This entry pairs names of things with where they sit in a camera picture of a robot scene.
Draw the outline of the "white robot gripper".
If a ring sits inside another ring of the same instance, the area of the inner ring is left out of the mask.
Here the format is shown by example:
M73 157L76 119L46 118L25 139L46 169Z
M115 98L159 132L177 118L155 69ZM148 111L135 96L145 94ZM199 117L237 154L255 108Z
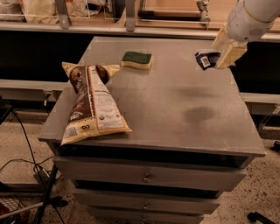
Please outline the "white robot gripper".
M213 49L221 49L215 68L235 63L248 50L247 42L260 39L279 16L280 0L238 0L212 44Z

